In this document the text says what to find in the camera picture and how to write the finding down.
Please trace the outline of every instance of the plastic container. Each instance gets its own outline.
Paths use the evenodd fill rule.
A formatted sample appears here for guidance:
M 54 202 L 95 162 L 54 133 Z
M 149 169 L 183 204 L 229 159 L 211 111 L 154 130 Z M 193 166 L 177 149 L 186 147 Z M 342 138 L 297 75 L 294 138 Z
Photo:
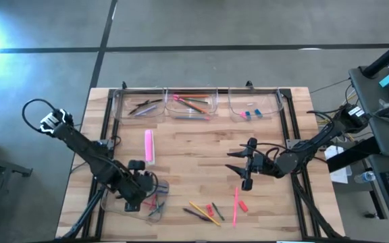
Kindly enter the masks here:
M 155 193 L 143 200 L 139 212 L 125 212 L 126 200 L 116 198 L 116 194 L 112 194 L 108 190 L 105 191 L 101 199 L 100 207 L 107 212 L 119 213 L 120 215 L 157 223 L 165 213 L 169 193 L 169 183 L 166 180 L 159 179 L 159 187 Z
M 175 119 L 209 121 L 217 111 L 217 88 L 194 88 L 185 91 L 166 90 L 166 109 Z
M 268 119 L 283 109 L 280 89 L 229 88 L 229 112 L 234 122 Z
M 116 90 L 113 93 L 112 114 L 124 125 L 161 123 L 165 119 L 165 90 Z
M 354 177 L 354 181 L 356 183 L 367 183 L 367 182 L 372 182 L 376 180 L 376 177 L 375 177 L 375 174 L 372 172 L 372 171 L 367 171 L 367 172 L 364 172 L 364 173 L 361 173 L 359 175 L 356 175 Z

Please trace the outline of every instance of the white paper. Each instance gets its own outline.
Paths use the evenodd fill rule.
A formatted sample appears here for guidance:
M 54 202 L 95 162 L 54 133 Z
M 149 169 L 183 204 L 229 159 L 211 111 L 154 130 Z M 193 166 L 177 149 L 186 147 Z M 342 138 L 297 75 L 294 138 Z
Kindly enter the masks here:
M 338 155 L 339 153 L 343 152 L 342 147 L 337 147 L 337 146 L 329 146 L 325 150 L 325 158 L 329 159 L 331 157 L 334 157 L 335 155 Z M 336 170 L 335 172 L 330 173 L 331 180 L 333 182 L 338 182 L 338 183 L 343 183 L 347 184 L 348 183 L 348 175 L 346 174 L 346 168 L 342 168 L 339 170 Z

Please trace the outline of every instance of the pencil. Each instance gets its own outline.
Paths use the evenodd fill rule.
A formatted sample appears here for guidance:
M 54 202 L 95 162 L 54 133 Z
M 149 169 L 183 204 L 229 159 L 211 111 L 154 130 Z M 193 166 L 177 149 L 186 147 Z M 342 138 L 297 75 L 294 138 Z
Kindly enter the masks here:
M 181 98 L 208 98 L 208 94 L 179 94 Z
M 220 223 L 217 222 L 215 219 L 213 219 L 211 216 L 209 216 L 206 212 L 204 212 L 202 209 L 200 209 L 198 206 L 196 206 L 193 202 L 188 202 L 192 207 L 197 209 L 199 212 L 201 212 L 204 216 L 206 216 L 208 219 L 212 220 L 213 223 L 215 223 L 217 226 L 220 226 Z
M 184 100 L 186 100 L 186 101 L 193 101 L 193 102 L 199 102 L 199 103 L 208 104 L 208 102 L 207 102 L 207 101 L 200 101 L 200 100 L 196 100 L 196 99 L 184 98 Z
M 193 105 L 192 103 L 188 103 L 187 101 L 185 101 L 181 98 L 179 98 L 178 101 L 180 101 L 181 103 L 184 103 L 186 106 L 188 106 L 192 109 L 199 111 L 200 113 L 208 114 L 208 112 L 206 112 L 204 109 L 201 109 L 201 108 L 197 107 L 196 105 Z

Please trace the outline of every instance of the pink pen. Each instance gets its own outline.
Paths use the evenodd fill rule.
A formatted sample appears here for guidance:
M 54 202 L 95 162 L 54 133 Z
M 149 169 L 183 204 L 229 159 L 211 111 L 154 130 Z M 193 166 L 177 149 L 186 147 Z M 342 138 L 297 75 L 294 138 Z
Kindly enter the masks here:
M 235 201 L 234 201 L 234 227 L 236 226 L 236 205 L 238 204 L 238 187 L 235 187 Z
M 152 130 L 145 130 L 145 161 L 148 165 L 155 164 L 154 137 Z

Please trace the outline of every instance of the wooden tabletop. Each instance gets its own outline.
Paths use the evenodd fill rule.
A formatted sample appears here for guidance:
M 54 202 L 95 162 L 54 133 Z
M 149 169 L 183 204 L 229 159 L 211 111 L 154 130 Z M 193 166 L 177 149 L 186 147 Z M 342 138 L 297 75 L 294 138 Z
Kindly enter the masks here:
M 315 116 L 306 114 L 313 109 L 308 88 L 290 88 L 294 100 L 296 118 L 303 139 L 318 133 Z M 100 137 L 108 88 L 93 88 L 88 98 L 82 133 L 91 140 Z M 285 112 L 288 127 L 292 126 Z M 108 136 L 111 134 L 109 123 Z M 283 144 L 280 116 L 275 114 L 267 119 L 252 122 L 233 122 L 229 118 L 228 96 L 219 95 L 218 109 L 211 121 L 179 120 L 166 117 L 159 124 L 125 126 L 120 124 L 118 135 L 121 145 L 115 150 L 115 159 L 125 165 L 129 159 L 144 159 L 144 133 L 154 132 L 156 164 L 148 166 L 160 179 L 170 183 L 170 194 L 165 213 L 158 223 L 149 223 L 133 217 L 106 212 L 102 240 L 133 241 L 194 241 L 194 240 L 300 240 L 298 217 L 296 216 L 294 195 L 289 175 L 275 179 L 266 175 L 254 175 L 253 189 L 239 190 L 249 211 L 238 209 L 236 228 L 232 227 L 234 190 L 241 186 L 241 179 L 225 164 L 244 167 L 246 160 L 231 158 L 230 151 L 240 151 L 239 144 L 247 143 L 250 137 L 259 142 Z M 73 166 L 83 163 L 75 156 Z M 344 235 L 334 189 L 328 166 L 313 160 L 308 166 L 315 204 L 322 215 L 339 233 Z M 57 236 L 64 235 L 79 218 L 88 200 L 91 184 L 88 165 L 77 169 L 68 182 L 66 197 L 59 219 Z M 189 201 L 201 208 L 214 202 L 225 217 L 221 227 L 205 223 L 185 213 L 182 208 L 190 208 Z M 308 210 L 305 210 L 308 228 Z

